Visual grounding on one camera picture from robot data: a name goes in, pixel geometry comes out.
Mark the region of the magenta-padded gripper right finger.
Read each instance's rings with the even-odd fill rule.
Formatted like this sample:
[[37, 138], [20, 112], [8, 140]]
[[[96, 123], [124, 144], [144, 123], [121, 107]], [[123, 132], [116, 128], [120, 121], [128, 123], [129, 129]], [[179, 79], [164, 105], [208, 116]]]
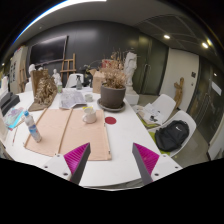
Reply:
[[132, 153], [144, 185], [150, 184], [182, 169], [182, 167], [167, 154], [159, 155], [137, 143], [133, 144]]

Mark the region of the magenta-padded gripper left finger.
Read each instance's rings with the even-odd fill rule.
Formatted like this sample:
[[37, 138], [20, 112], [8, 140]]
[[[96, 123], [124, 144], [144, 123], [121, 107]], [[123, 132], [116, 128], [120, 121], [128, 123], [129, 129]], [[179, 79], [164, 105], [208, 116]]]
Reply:
[[90, 152], [90, 144], [86, 143], [65, 155], [57, 154], [53, 156], [42, 166], [42, 169], [74, 184], [79, 184]]

